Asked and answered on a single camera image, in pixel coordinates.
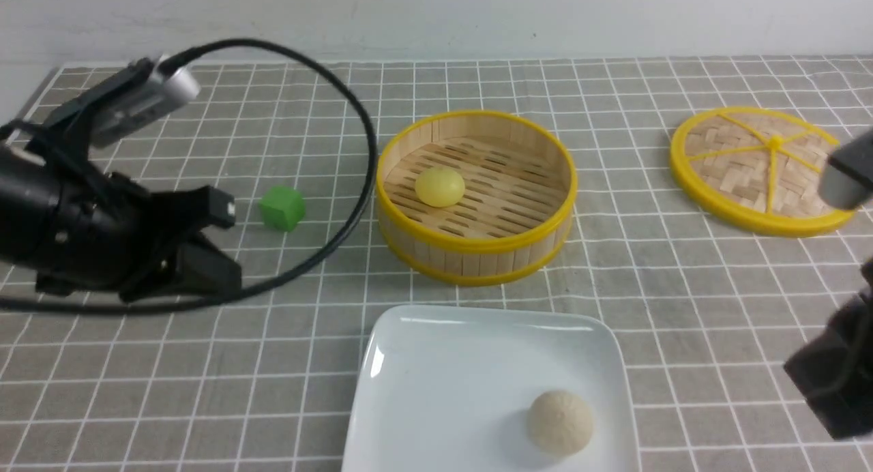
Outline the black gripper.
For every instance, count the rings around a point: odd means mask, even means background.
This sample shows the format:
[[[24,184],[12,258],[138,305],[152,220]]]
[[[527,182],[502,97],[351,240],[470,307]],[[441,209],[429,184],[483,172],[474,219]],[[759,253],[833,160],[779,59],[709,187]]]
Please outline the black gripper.
[[[2,151],[2,258],[34,270],[39,292],[134,302],[242,288],[240,264],[199,235],[236,224],[234,196],[213,186],[153,192],[103,173],[81,132],[12,121],[2,137],[14,131],[30,142]]]

